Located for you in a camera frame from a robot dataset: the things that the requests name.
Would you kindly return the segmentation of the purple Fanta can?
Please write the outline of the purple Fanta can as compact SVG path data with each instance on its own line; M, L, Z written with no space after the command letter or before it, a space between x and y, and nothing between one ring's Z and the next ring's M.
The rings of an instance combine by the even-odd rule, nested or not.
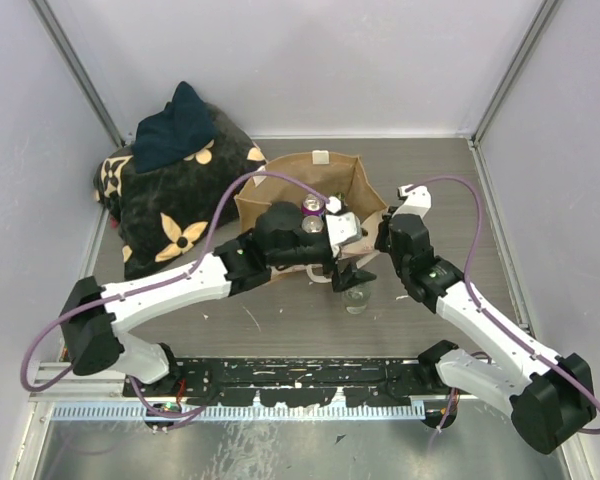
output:
M325 202L314 194L308 194L301 203L301 211L305 217L323 217L325 213Z

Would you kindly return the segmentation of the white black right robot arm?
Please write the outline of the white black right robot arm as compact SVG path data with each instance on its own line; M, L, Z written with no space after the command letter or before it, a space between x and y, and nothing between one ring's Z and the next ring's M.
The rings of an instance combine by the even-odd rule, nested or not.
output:
M482 297L464 273L434 252L422 218L391 209L375 242L391 257L409 297L450 322L491 359L491 364L449 341L419 355L424 390L465 391L510 417L535 451L550 454L594 420L594 388L588 363L541 344Z

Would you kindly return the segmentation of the clear glass Chang bottle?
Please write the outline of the clear glass Chang bottle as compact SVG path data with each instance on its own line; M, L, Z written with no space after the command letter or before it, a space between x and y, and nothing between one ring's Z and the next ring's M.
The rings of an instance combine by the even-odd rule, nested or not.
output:
M362 283L341 293L342 303L347 313L358 315L363 313L371 297L371 284Z

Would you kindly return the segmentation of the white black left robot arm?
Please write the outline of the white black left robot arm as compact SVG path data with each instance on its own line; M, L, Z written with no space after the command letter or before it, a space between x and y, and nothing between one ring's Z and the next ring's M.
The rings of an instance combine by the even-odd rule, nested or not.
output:
M275 271L295 266L321 266L336 292L374 280L374 274L353 265L338 268L344 248L369 234L353 212L326 213L319 231L305 230L304 219L296 205L277 202L253 228L190 266L107 285L94 277L77 281L61 325L73 373L89 376L112 369L168 396L180 384L173 353L164 344L131 335L137 326L188 305L253 290L268 283Z

